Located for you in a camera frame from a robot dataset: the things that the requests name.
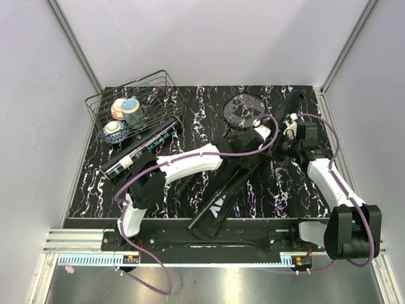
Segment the badminton racket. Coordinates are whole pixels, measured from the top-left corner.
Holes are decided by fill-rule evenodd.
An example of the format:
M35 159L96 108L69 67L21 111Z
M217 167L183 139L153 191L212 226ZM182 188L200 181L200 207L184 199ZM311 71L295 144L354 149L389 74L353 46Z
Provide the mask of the badminton racket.
M221 170L210 184L208 203L214 203L229 190L232 190L245 173L246 169L240 166Z
M254 131L254 121L259 119L265 113L266 107L263 99L255 94L240 93L230 98L223 106L221 115L225 121L229 130L233 132ZM231 156L253 156L252 151L247 153L231 153L231 147L228 142L228 137L231 133L225 133L223 137L219 137L208 144L205 144L199 148L202 152L208 152L207 155L194 156L192 158L186 158L182 160L181 164L202 165L206 164L208 160L213 160L215 166L205 166L197 169L197 172L192 173L190 170L186 172L184 178L180 182L176 183L174 190L171 192L173 200L177 203L184 203L186 201L193 201L188 194L198 181L203 183L202 192L197 196L197 202L201 204L208 203L208 196L210 192L210 184L213 182L218 173L225 168L234 168L239 166L235 162L229 160ZM238 196L243 191L252 171L257 167L260 160L253 168L244 168L246 173L236 183L232 190L229 190L219 199L231 199L233 196Z

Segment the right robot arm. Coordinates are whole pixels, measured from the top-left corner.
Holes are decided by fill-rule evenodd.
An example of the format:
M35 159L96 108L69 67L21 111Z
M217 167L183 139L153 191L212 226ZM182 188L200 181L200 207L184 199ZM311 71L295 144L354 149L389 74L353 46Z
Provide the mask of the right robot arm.
M320 148L318 125L289 117L283 123L275 154L290 157L314 182L332 207L326 224L304 220L287 235L289 247L301 251L316 244L332 260L372 260L380 251L382 212L368 205L340 175L327 150Z

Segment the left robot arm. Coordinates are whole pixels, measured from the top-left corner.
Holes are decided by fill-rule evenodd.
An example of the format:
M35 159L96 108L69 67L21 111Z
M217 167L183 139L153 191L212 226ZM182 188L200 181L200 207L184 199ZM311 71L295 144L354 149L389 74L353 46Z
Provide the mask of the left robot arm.
M163 200L164 188L177 180L213 171L189 230L200 240L217 237L249 176L262 160L270 130L256 127L229 134L201 148L170 156L146 153L135 162L115 198L123 203L115 244L124 251L137 242L146 211Z

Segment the black racket bag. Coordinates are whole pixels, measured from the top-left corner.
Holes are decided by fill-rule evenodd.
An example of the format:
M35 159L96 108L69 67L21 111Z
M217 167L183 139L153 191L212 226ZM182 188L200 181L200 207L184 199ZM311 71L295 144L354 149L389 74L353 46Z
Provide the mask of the black racket bag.
M259 167L266 155L275 156L277 148L289 141L292 131L284 134L286 118L298 112L304 96L292 91L272 114L265 118L265 102L256 94L239 93L230 98L222 109L223 120L231 134L215 141L214 145L223 153L248 153L256 151L260 145L270 141L273 144L260 153L249 156L226 157L218 168L214 180L208 186L201 206L188 230L199 240L212 240L219 234L231 209L242 192L251 174ZM259 127L266 127L271 134L260 142Z

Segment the black shuttlecock tube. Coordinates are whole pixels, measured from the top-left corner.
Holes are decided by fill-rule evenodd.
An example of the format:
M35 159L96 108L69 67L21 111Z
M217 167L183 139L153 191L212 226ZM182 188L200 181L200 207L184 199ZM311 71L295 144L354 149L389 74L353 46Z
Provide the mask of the black shuttlecock tube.
M101 166L101 172L108 179L114 179L130 168L144 153L153 151L161 143L182 128L182 117L171 116L157 126L145 131L141 138L120 151Z

